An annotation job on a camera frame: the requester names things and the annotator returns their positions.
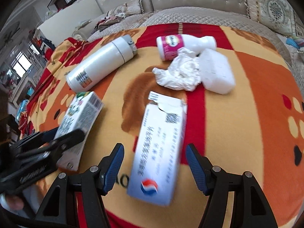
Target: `white box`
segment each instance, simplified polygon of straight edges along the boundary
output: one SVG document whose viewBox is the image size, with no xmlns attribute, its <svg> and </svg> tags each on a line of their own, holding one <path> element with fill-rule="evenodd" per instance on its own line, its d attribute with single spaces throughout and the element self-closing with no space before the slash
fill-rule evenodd
<svg viewBox="0 0 304 228">
<path fill-rule="evenodd" d="M 207 90 L 227 94 L 235 87 L 235 78 L 225 55 L 205 49 L 198 57 L 198 62 L 201 80 Z"/>
<path fill-rule="evenodd" d="M 150 92 L 127 194 L 160 206 L 172 200 L 186 126 L 182 100 Z"/>
<path fill-rule="evenodd" d="M 102 107 L 103 103 L 95 92 L 76 94 L 63 117 L 54 139 L 77 128 L 83 130 L 85 139 L 83 142 L 63 152 L 62 157 L 57 162 L 58 167 L 73 171 L 78 170 L 87 137 Z"/>
</svg>

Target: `milk carton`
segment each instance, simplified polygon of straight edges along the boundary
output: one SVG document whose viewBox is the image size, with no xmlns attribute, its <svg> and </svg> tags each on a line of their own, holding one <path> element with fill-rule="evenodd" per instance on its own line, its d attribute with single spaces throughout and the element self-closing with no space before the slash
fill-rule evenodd
<svg viewBox="0 0 304 228">
<path fill-rule="evenodd" d="M 103 107 L 101 99 L 95 92 L 77 93 L 67 109 L 54 139 L 63 136 L 77 128 L 85 133 L 83 142 L 63 152 L 57 162 L 58 167 L 77 171 L 81 154 L 89 132 Z"/>
<path fill-rule="evenodd" d="M 186 125 L 182 100 L 150 92 L 127 194 L 160 206 L 173 197 Z"/>
</svg>

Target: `white thermos bottle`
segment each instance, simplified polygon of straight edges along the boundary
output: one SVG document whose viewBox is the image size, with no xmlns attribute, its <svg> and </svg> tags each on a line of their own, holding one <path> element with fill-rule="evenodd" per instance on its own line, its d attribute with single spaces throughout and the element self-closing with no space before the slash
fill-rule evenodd
<svg viewBox="0 0 304 228">
<path fill-rule="evenodd" d="M 75 93 L 86 92 L 136 54 L 130 35 L 119 37 L 83 60 L 67 74 L 66 82 Z"/>
</svg>

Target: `folded clothes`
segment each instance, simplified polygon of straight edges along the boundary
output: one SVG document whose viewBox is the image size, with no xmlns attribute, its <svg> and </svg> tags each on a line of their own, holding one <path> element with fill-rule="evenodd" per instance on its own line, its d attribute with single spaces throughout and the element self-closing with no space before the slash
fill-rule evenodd
<svg viewBox="0 0 304 228">
<path fill-rule="evenodd" d="M 126 17 L 130 16 L 128 13 L 117 13 L 115 15 L 107 16 L 100 20 L 94 28 L 94 32 L 99 30 L 100 32 L 108 28 L 111 25 L 117 24 L 123 21 Z"/>
<path fill-rule="evenodd" d="M 295 47 L 295 48 L 297 48 L 297 49 L 300 49 L 300 46 L 298 46 L 298 44 L 295 42 L 295 40 L 293 40 L 293 39 L 290 39 L 290 38 L 288 38 L 287 40 L 286 40 L 286 44 L 287 45 L 291 45 L 291 46 L 293 46 L 293 47 Z"/>
<path fill-rule="evenodd" d="M 292 36 L 292 39 L 296 42 L 299 47 L 304 47 L 304 39 L 297 36 Z"/>
</svg>

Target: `blue item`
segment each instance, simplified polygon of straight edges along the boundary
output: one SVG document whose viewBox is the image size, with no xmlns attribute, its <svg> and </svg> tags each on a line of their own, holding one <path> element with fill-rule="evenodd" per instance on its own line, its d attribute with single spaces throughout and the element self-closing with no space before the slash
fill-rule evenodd
<svg viewBox="0 0 304 228">
<path fill-rule="evenodd" d="M 207 195 L 209 189 L 206 183 L 206 175 L 189 145 L 186 147 L 186 159 L 198 189 Z"/>
<path fill-rule="evenodd" d="M 114 148 L 112 153 L 115 153 L 115 156 L 108 168 L 108 171 L 105 173 L 104 175 L 104 187 L 103 187 L 103 191 L 105 193 L 109 192 L 114 184 L 115 184 L 115 180 L 116 177 L 118 175 L 119 169 L 121 167 L 121 164 L 123 162 L 124 159 L 124 155 L 125 155 L 125 149 L 124 146 L 122 144 L 118 144 L 115 146 L 116 148 Z"/>
<path fill-rule="evenodd" d="M 24 111 L 26 110 L 26 105 L 27 105 L 27 103 L 28 103 L 28 99 L 25 99 L 25 100 L 23 100 L 23 101 L 20 103 L 20 105 L 19 105 L 19 107 L 18 107 L 17 115 L 16 115 L 16 119 L 15 119 L 15 121 L 16 121 L 17 124 L 19 124 L 19 119 L 20 119 L 20 114 L 21 114 L 21 112 L 24 112 Z"/>
<path fill-rule="evenodd" d="M 26 94 L 32 96 L 33 93 L 34 93 L 34 88 L 30 87 Z"/>
<path fill-rule="evenodd" d="M 300 46 L 298 46 L 298 44 L 293 39 L 287 39 L 286 44 L 291 45 L 291 46 L 297 48 L 298 50 L 300 49 Z"/>
</svg>

